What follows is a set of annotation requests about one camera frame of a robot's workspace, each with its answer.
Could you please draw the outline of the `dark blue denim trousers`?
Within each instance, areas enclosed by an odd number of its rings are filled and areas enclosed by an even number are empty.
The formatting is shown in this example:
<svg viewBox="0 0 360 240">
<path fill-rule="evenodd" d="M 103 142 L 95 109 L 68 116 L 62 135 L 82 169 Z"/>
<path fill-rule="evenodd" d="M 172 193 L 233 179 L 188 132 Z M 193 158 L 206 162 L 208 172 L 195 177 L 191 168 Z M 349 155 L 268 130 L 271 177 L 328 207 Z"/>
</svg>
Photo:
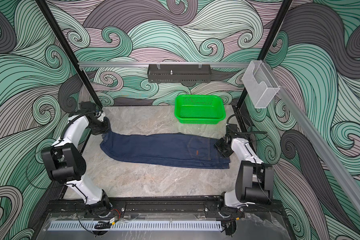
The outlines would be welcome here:
<svg viewBox="0 0 360 240">
<path fill-rule="evenodd" d="M 217 139 L 195 135 L 121 135 L 108 132 L 100 144 L 110 158 L 127 163 L 192 169 L 229 169 L 230 159 L 214 148 Z"/>
</svg>

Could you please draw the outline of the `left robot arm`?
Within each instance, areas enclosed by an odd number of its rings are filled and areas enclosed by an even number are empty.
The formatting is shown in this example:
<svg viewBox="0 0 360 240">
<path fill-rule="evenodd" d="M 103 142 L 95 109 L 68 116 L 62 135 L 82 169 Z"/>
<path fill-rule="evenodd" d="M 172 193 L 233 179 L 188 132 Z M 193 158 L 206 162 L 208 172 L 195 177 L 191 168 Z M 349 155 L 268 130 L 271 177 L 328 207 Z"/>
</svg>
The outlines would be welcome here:
<svg viewBox="0 0 360 240">
<path fill-rule="evenodd" d="M 92 215 L 105 218 L 111 203 L 104 190 L 86 176 L 87 163 L 78 150 L 85 130 L 93 135 L 109 132 L 109 119 L 95 103 L 81 102 L 78 110 L 70 114 L 66 126 L 52 146 L 41 151 L 49 178 L 74 190 L 84 201 Z"/>
</svg>

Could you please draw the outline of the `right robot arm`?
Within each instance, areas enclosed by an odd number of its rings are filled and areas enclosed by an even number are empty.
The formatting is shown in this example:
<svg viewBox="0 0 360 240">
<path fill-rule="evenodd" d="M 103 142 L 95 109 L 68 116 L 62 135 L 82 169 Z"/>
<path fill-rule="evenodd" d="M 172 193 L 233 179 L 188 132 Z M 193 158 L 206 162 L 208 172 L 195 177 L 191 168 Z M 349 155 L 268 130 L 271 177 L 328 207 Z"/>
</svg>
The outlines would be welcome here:
<svg viewBox="0 0 360 240">
<path fill-rule="evenodd" d="M 261 160 L 253 148 L 250 135 L 268 136 L 264 131 L 240 132 L 235 124 L 230 124 L 233 114 L 226 121 L 226 134 L 218 140 L 214 148 L 218 153 L 228 158 L 235 154 L 240 160 L 235 188 L 230 192 L 222 193 L 219 204 L 219 214 L 223 218 L 232 217 L 234 213 L 244 212 L 249 205 L 269 205 L 273 199 L 274 170 L 272 165 Z"/>
</svg>

